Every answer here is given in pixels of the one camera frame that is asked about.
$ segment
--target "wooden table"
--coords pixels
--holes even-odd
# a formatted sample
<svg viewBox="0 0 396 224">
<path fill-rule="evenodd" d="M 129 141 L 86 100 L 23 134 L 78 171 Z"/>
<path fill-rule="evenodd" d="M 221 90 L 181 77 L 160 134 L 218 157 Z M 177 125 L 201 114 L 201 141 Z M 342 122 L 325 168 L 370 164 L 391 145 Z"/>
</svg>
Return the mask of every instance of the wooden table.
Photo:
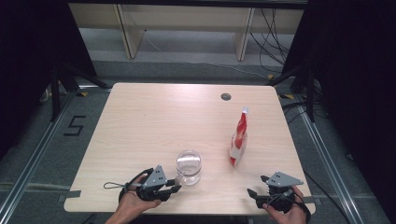
<svg viewBox="0 0 396 224">
<path fill-rule="evenodd" d="M 221 99 L 223 93 L 232 99 Z M 249 107 L 247 150 L 234 169 L 228 149 L 244 106 Z M 64 209 L 114 212 L 120 189 L 104 189 L 106 182 L 124 184 L 158 164 L 174 178 L 184 149 L 200 153 L 201 180 L 146 214 L 262 215 L 247 188 L 265 194 L 260 175 L 276 171 L 302 179 L 299 189 L 311 196 L 273 87 L 118 83 L 71 187 L 81 190 L 80 197 L 68 198 Z M 308 208 L 315 212 L 314 204 Z"/>
</svg>

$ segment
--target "clear glass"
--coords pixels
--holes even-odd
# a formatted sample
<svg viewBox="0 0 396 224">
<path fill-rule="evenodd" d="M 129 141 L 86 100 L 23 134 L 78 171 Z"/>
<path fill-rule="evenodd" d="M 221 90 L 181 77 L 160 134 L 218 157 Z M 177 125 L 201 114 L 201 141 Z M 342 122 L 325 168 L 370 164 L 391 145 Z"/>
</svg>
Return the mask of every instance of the clear glass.
<svg viewBox="0 0 396 224">
<path fill-rule="evenodd" d="M 184 150 L 177 157 L 177 174 L 182 185 L 194 185 L 201 179 L 201 157 L 194 150 Z"/>
</svg>

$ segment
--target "snack bag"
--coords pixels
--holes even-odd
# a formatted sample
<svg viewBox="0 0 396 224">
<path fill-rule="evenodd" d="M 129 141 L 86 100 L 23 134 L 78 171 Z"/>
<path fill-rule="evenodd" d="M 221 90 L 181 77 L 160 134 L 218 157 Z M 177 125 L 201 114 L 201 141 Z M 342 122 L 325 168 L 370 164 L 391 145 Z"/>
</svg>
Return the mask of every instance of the snack bag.
<svg viewBox="0 0 396 224">
<path fill-rule="evenodd" d="M 245 153 L 248 142 L 248 107 L 245 106 L 242 110 L 241 119 L 236 126 L 236 131 L 233 134 L 233 139 L 231 141 L 230 147 L 230 163 L 235 167 L 242 159 Z"/>
</svg>

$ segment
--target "hand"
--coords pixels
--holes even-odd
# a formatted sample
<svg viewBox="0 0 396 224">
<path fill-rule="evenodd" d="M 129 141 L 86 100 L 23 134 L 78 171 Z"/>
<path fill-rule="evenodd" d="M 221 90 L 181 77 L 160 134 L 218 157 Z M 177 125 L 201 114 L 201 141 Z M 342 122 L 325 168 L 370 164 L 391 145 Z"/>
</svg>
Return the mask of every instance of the hand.
<svg viewBox="0 0 396 224">
<path fill-rule="evenodd" d="M 139 183 L 144 175 L 139 176 L 134 183 Z M 146 202 L 141 200 L 136 192 L 136 187 L 129 187 L 128 191 L 124 193 L 122 196 L 119 206 L 117 207 L 116 212 L 108 219 L 106 224 L 123 224 L 129 223 L 144 211 L 155 208 L 160 205 L 160 200 L 155 200 L 152 202 Z"/>
<path fill-rule="evenodd" d="M 300 196 L 296 196 L 295 201 L 297 203 L 301 203 L 304 195 L 297 187 L 293 186 L 292 188 L 293 191 Z M 273 218 L 278 224 L 305 224 L 306 214 L 303 209 L 295 203 L 291 206 L 291 209 L 287 214 L 279 213 L 273 206 L 267 205 L 266 203 L 262 205 L 262 208 L 265 209 L 265 211 L 270 214 L 271 218 Z"/>
</svg>

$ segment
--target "gray floor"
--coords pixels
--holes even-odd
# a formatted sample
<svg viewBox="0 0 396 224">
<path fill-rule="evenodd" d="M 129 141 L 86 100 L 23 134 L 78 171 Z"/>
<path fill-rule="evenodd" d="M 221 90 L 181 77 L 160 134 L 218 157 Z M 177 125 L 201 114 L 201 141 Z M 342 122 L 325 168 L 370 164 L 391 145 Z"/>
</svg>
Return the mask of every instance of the gray floor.
<svg viewBox="0 0 396 224">
<path fill-rule="evenodd" d="M 128 60 L 119 31 L 83 29 L 81 33 L 99 78 L 108 84 L 128 81 L 264 85 L 267 83 L 267 75 L 278 76 L 278 73 L 268 72 L 260 66 L 260 50 L 251 38 L 247 44 L 245 60 L 238 62 L 234 54 L 232 34 L 149 31 L 145 33 L 136 58 Z M 287 47 L 292 38 L 292 35 L 280 35 L 279 41 Z M 277 50 L 272 49 L 272 52 L 279 59 L 281 58 Z M 281 70 L 281 64 L 269 57 L 262 57 L 262 63 L 267 69 Z M 91 85 L 85 80 L 78 82 L 81 85 Z M 290 93 L 291 82 L 292 80 L 289 79 L 277 85 L 277 92 Z M 63 196 L 73 183 L 109 95 L 108 91 L 88 92 L 85 97 L 73 96 L 69 107 L 64 111 L 59 128 L 8 223 L 83 223 L 91 215 L 67 213 L 63 209 Z M 286 105 L 295 100 L 281 99 L 280 102 Z M 327 118 L 325 108 L 322 105 L 315 105 L 315 112 L 318 130 L 358 206 L 364 223 L 389 223 L 358 167 L 345 157 L 347 150 L 332 126 L 331 120 Z M 290 122 L 290 132 L 302 166 L 332 198 L 340 203 L 300 113 L 299 109 L 294 107 L 285 117 Z M 50 124 L 50 115 L 49 100 L 36 109 L 19 144 L 0 161 L 1 201 L 7 197 L 13 183 L 18 180 L 34 153 L 41 136 Z M 79 136 L 65 136 L 65 133 L 76 132 L 76 129 L 68 127 L 74 116 L 85 116 L 84 119 L 77 119 L 75 123 L 83 125 L 84 128 Z M 309 178 L 307 181 L 313 196 L 317 199 L 317 211 L 312 216 L 311 223 L 346 223 L 322 190 Z M 104 223 L 110 215 L 95 214 L 91 222 Z M 267 216 L 250 217 L 250 219 L 254 223 L 274 223 Z M 241 217 L 154 217 L 151 220 L 151 223 L 157 222 L 247 223 L 247 220 Z"/>
</svg>

